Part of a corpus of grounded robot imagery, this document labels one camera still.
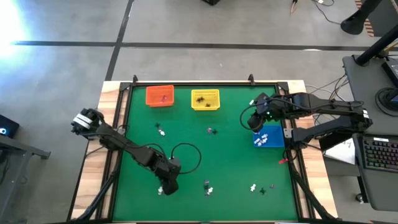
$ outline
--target white paper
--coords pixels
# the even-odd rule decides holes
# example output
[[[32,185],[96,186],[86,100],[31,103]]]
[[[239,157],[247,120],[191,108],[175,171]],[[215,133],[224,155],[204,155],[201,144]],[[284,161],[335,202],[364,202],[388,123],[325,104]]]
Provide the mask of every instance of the white paper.
[[[327,150],[325,156],[355,165],[355,146],[353,139],[351,138]]]

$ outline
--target chair wheel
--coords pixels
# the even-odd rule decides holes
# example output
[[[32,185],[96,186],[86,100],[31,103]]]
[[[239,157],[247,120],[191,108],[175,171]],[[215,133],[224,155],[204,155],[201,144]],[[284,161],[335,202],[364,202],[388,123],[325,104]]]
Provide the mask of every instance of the chair wheel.
[[[357,195],[355,196],[355,200],[358,201],[360,204],[363,204],[363,203],[364,203],[364,202],[363,202],[362,194],[357,194]]]

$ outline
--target keyboard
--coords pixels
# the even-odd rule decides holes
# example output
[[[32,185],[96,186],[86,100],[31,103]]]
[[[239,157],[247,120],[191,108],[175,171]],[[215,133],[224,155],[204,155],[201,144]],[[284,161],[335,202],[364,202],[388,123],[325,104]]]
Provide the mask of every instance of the keyboard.
[[[398,141],[364,136],[362,144],[365,168],[398,173]]]

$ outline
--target wooden table frame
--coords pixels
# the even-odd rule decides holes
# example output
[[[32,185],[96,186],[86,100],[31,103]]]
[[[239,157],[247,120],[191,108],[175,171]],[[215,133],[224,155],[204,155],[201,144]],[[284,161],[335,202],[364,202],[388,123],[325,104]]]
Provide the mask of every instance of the wooden table frame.
[[[279,89],[280,94],[289,94],[297,92],[306,92],[303,80],[287,80],[287,81],[269,81],[261,80],[255,81],[252,76],[247,81],[161,81],[161,82],[140,82],[134,76],[133,82],[118,82],[108,81],[104,82],[101,97],[99,99],[98,110],[104,114],[105,121],[112,124],[114,128],[122,124],[126,124],[128,120],[128,113],[125,113],[126,108],[130,108],[132,97],[132,89],[135,86],[148,85],[183,85],[183,86],[198,86],[198,85],[274,85]],[[313,117],[300,118],[296,120],[286,120],[282,122],[285,128],[309,128],[313,126]],[[312,140],[312,145],[319,146],[318,141]],[[89,153],[100,145],[98,141],[90,141],[86,148],[86,153]],[[328,176],[326,173],[325,164],[323,162],[322,153],[318,149],[311,147],[303,151],[299,151],[295,160],[295,167],[300,172],[303,180],[309,185],[311,191],[319,200],[319,202],[326,208],[326,210],[337,217],[333,195],[331,193]],[[115,164],[121,162],[121,156],[118,152],[111,152],[107,149],[101,149],[98,152],[91,154],[86,158],[81,167],[81,172],[73,196],[72,204],[68,214],[68,220],[78,218],[90,205],[92,200],[99,192],[101,186],[112,173]],[[107,219],[111,222],[109,217],[113,215],[115,189],[116,183],[108,190],[104,200],[100,203],[95,214],[91,219]],[[305,197],[300,186],[292,181],[292,188],[295,195],[296,211],[300,218],[320,218],[319,214],[314,211],[310,205],[309,200]]]

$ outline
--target black metal frame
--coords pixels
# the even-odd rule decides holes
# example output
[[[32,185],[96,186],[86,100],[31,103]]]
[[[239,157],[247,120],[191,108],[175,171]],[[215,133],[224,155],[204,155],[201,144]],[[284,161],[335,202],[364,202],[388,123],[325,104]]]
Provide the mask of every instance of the black metal frame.
[[[254,81],[253,75],[250,75],[248,80],[250,82],[245,82],[245,81],[242,81],[242,82],[203,81],[203,82],[167,82],[167,84],[174,85],[174,86],[248,86],[248,87],[273,86],[277,93],[279,92],[280,89],[282,89],[282,90],[284,90],[285,94],[289,94],[287,82],[256,83]],[[113,119],[113,128],[117,128],[119,126],[118,121],[119,121],[119,115],[121,112],[121,105],[123,102],[123,96],[126,92],[127,92],[127,102],[126,102],[126,110],[124,112],[123,123],[122,123],[123,125],[127,125],[127,122],[129,119],[132,94],[133,94],[134,88],[135,87],[154,86],[154,85],[164,85],[164,84],[165,84],[165,82],[143,82],[143,83],[140,83],[140,82],[138,82],[138,79],[135,75],[134,75],[132,82],[120,83],[119,95],[118,95],[118,100],[117,100],[114,119]],[[293,128],[296,128],[294,119],[291,119],[290,123]],[[281,124],[284,128],[286,128],[286,125],[287,125],[286,120],[281,121]],[[113,156],[113,153],[111,151],[108,151],[107,156],[106,156],[106,161],[105,161],[105,168],[104,168],[104,172],[103,172],[103,181],[102,181],[101,187],[106,183],[107,179],[109,178],[108,176],[109,176],[109,171],[111,170],[110,165],[111,165],[112,156]],[[291,152],[288,152],[288,156],[290,158],[292,158]],[[117,170],[119,168],[119,166],[121,166],[122,158],[123,158],[123,153],[118,153],[114,170]],[[302,155],[301,151],[297,152],[297,160],[298,160],[298,165],[300,167],[300,175],[301,175],[302,179],[304,180],[304,182],[308,185],[308,177],[307,177],[307,173],[305,171],[305,164],[304,164],[304,159],[303,159],[303,155]],[[83,166],[84,166],[84,162],[82,164],[79,176],[81,176],[81,173],[83,171]],[[298,187],[296,180],[292,177],[292,169],[290,166],[289,166],[289,173],[290,173],[290,180],[292,183],[292,190],[293,190],[293,195],[294,195],[297,218],[301,219],[301,218],[303,218],[303,210],[302,210],[301,201],[300,201],[299,187]],[[102,218],[102,216],[103,216],[103,201],[102,200],[99,203],[98,208],[96,209],[95,220],[98,220],[99,222],[112,222],[113,214],[114,214],[114,204],[116,201],[116,194],[117,194],[118,183],[119,183],[119,175],[120,175],[120,172],[117,172],[115,175],[115,178],[114,178],[107,217]],[[72,200],[72,204],[70,207],[70,211],[69,211],[67,220],[70,220],[71,216],[72,216],[72,210],[73,210],[73,206],[75,203],[75,197],[77,194],[79,183],[80,183],[80,180],[78,180],[78,183],[76,185],[75,195]],[[310,203],[309,199],[307,199],[307,208],[308,208],[309,217],[315,218],[315,212],[314,212],[313,206]]]

